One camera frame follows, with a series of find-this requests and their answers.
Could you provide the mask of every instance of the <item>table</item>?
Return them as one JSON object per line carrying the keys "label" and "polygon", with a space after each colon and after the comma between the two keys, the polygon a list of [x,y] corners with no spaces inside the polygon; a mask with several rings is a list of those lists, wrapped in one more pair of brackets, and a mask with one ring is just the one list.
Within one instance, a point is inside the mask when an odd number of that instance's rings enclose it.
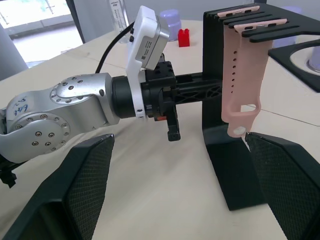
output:
{"label": "table", "polygon": [[[202,71],[202,22],[184,20],[191,46],[169,42],[164,51],[176,75]],[[0,82],[0,108],[17,94],[49,88],[63,79],[93,73],[113,32]],[[117,44],[102,71],[125,75],[126,46]],[[301,144],[320,161],[320,113],[313,93],[269,60],[263,80],[263,110],[253,132]],[[181,140],[168,142],[167,124],[134,118],[73,138],[58,151],[36,157],[15,170],[17,184],[0,184],[2,237],[40,183],[76,143],[115,135],[107,191],[94,240],[285,240],[267,205],[230,212],[202,136],[201,103],[177,106]]]}

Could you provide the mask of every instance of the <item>mesh texture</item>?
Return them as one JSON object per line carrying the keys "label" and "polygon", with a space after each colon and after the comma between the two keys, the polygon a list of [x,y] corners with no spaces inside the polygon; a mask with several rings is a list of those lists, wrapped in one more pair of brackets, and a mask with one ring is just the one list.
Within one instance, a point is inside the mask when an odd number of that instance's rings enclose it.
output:
{"label": "mesh texture", "polygon": [[281,147],[252,136],[247,142],[262,191],[287,239],[314,239],[306,233],[319,221],[318,187]]}
{"label": "mesh texture", "polygon": [[88,155],[66,198],[83,240],[91,240],[105,200],[113,144],[105,140]]}

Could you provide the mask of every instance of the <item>screw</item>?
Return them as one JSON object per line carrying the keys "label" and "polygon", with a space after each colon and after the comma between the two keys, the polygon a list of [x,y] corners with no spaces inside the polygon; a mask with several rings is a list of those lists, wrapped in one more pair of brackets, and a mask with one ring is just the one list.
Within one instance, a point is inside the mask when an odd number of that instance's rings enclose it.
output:
{"label": "screw", "polygon": [[99,90],[99,94],[100,94],[101,97],[103,97],[105,95],[105,91],[103,89],[100,89]]}

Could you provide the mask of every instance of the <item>red lego brick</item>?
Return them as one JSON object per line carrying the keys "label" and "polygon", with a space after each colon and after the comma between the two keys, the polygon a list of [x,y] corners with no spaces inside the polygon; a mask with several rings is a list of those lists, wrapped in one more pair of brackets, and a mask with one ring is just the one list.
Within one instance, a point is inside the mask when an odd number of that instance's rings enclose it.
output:
{"label": "red lego brick", "polygon": [[179,48],[190,47],[190,31],[188,28],[185,30],[180,29],[178,33]]}

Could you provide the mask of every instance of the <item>wall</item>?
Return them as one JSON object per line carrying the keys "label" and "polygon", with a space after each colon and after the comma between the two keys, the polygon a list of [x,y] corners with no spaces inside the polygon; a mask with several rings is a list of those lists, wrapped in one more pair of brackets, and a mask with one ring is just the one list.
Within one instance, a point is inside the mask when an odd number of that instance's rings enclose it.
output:
{"label": "wall", "polygon": [[128,18],[133,21],[139,7],[144,5],[159,14],[163,10],[178,9],[181,19],[202,20],[206,11],[223,9],[245,3],[246,0],[126,0]]}
{"label": "wall", "polygon": [[[109,0],[74,0],[85,41],[95,39],[113,30]],[[127,14],[133,22],[141,5],[159,14],[167,9],[179,9],[181,19],[202,20],[203,13],[250,3],[251,0],[125,0]],[[267,0],[277,7],[298,6],[308,17],[320,20],[319,0]]]}
{"label": "wall", "polygon": [[319,0],[267,0],[267,3],[277,7],[297,6],[302,9],[302,14],[320,20]]}

